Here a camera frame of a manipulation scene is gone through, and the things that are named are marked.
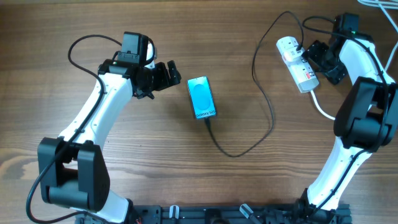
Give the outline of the Galaxy S25 smartphone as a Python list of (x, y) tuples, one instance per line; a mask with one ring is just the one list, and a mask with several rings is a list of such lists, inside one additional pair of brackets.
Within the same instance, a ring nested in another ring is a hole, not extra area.
[(187, 86), (194, 117), (196, 119), (204, 119), (216, 116), (216, 107), (208, 77), (202, 76), (189, 79), (187, 80)]

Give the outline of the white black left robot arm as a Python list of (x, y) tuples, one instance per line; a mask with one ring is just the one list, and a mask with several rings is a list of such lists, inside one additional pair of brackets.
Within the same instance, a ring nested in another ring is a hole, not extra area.
[(153, 98), (181, 81), (174, 61), (156, 62), (154, 42), (125, 32), (120, 49), (97, 72), (95, 87), (82, 109), (56, 138), (43, 138), (37, 148), (39, 175), (32, 191), (47, 204), (72, 210), (80, 223), (140, 223), (133, 202), (110, 188), (103, 157), (106, 138), (125, 105), (133, 98)]

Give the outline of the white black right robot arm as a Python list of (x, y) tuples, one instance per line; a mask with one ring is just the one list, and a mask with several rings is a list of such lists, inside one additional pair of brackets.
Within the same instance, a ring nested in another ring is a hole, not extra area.
[(307, 189), (308, 217), (334, 210), (359, 166), (397, 129), (397, 84), (385, 72), (370, 35), (359, 32), (359, 17), (344, 13), (331, 20), (329, 43), (315, 41), (303, 54), (336, 85), (349, 76), (353, 86), (333, 125), (333, 150)]

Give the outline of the white charger plug adapter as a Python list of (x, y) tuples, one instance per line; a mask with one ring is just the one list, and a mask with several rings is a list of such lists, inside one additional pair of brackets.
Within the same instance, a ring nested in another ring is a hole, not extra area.
[(297, 50), (296, 47), (292, 47), (290, 49), (285, 49), (282, 51), (281, 56), (282, 60), (286, 64), (286, 66), (299, 63), (302, 61), (302, 54), (304, 53), (304, 48)]

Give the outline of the white power strip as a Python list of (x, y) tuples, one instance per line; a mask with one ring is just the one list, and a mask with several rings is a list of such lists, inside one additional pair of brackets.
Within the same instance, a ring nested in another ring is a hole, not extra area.
[[(297, 50), (300, 50), (303, 48), (299, 48), (299, 43), (296, 38), (291, 36), (279, 39), (276, 43), (276, 47), (280, 52), (280, 55), (285, 49), (296, 47)], [(315, 72), (306, 59), (303, 58), (301, 62), (289, 65), (287, 68), (301, 93), (311, 92), (319, 85)]]

